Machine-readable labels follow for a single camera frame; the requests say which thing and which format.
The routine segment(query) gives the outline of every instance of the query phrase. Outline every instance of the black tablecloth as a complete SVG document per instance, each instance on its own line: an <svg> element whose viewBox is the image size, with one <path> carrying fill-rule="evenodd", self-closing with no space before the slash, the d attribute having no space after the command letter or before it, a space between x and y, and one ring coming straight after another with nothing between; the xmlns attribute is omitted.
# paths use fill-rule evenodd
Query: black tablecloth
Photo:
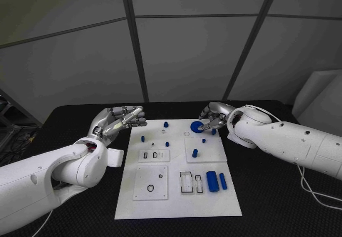
<svg viewBox="0 0 342 237"><path fill-rule="evenodd" d="M235 107L252 104L268 110L283 121L297 123L290 110L278 101L226 103ZM86 135L101 109L121 105L58 107L24 157L71 145ZM146 119L195 119L208 102L125 105L144 106ZM55 209L37 236L342 236L342 211L323 207L301 189L296 166L260 149L248 149L235 144L226 139L226 134L228 130L222 128L219 135L242 216L114 220L122 167L108 167L98 185ZM128 139L130 129L120 132L109 148L127 152ZM316 191L340 196L339 180L311 170L306 177ZM32 236L46 216L6 236Z"/></svg>

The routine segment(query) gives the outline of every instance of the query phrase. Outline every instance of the white cable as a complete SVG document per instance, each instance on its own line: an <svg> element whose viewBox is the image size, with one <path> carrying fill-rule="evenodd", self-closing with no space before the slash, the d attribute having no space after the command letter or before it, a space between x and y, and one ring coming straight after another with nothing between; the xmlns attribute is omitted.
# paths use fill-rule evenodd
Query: white cable
<svg viewBox="0 0 342 237"><path fill-rule="evenodd" d="M53 212L53 210L50 211L49 216L47 216L46 220L45 220L45 222L43 222L40 228L37 229L37 231L36 231L34 234L32 235L32 237L36 236L36 234L39 233L40 229L43 228L43 226L45 226L45 224L46 224L46 222L47 222L47 219L49 219L49 217L50 217L50 215L52 215L52 212Z"/></svg>
<svg viewBox="0 0 342 237"><path fill-rule="evenodd" d="M281 122L281 120L280 120L267 110L261 109L260 107L252 106L252 105L245 105L244 107L245 107L245 108L251 108L251 109L255 108L255 109L261 110L264 113L267 113L268 115L271 115L271 116L274 117L274 119L275 119L278 122ZM301 175L301 178L300 178L300 185L301 185L303 190L307 191L307 192L311 194L311 196L313 196L313 198L316 199L316 201L317 201L319 204L322 204L323 206L326 206L326 207L329 207L329 208L332 208L332 209L342 210L340 207L326 205L326 204L323 204L323 203L319 201L316 195L320 195L320 196L323 196L323 197L326 197L326 198L330 198L330 199L335 199L335 200L337 200L337 201L342 201L342 199L339 199L339 198L336 198L336 197L332 197L332 196L329 196L329 195L324 195L324 194L322 194L322 193L317 193L317 192L311 191L311 187L310 187L310 185L309 185L309 183L307 183L307 181L306 181L306 179L304 179L304 167L303 167L303 172L301 172L301 170L300 170L299 165L297 165L297 169L299 169L299 173L300 173L300 175Z"/></svg>

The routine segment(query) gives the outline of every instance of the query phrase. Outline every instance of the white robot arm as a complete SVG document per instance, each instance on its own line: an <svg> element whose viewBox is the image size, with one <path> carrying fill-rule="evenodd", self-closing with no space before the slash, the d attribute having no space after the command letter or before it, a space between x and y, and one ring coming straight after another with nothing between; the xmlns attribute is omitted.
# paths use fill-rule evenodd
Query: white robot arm
<svg viewBox="0 0 342 237"><path fill-rule="evenodd" d="M59 207L99 182L107 166L120 167L122 151L107 149L120 130L146 126L143 107L104 109L88 136L73 145L0 168L0 235ZM52 187L50 178L60 181Z"/></svg>
<svg viewBox="0 0 342 237"><path fill-rule="evenodd" d="M284 161L342 180L342 138L290 122L274 122L257 107L210 102L199 119L210 122L197 131L228 126L228 139L248 148L260 148Z"/></svg>

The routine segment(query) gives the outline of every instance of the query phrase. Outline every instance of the gray wall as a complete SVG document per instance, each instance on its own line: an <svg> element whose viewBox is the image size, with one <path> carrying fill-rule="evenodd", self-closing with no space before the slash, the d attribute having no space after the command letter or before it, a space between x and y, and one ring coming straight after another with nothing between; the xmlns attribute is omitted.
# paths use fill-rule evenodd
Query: gray wall
<svg viewBox="0 0 342 237"><path fill-rule="evenodd" d="M291 104L311 71L342 68L340 0L274 0L260 31L271 0L134 0L137 33L124 1L0 0L0 90L39 122L62 105L141 103L140 83L151 102Z"/></svg>

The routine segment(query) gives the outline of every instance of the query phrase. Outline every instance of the black o-ring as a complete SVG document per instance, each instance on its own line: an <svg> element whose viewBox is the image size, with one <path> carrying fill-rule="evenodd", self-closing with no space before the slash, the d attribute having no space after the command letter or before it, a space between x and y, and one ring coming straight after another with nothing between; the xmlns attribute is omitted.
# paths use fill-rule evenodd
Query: black o-ring
<svg viewBox="0 0 342 237"><path fill-rule="evenodd" d="M153 187L153 189L151 189L151 190L147 189L148 192L151 192L151 191L154 190L154 186L153 186L151 184L147 186L147 188L148 188L150 186Z"/></svg>

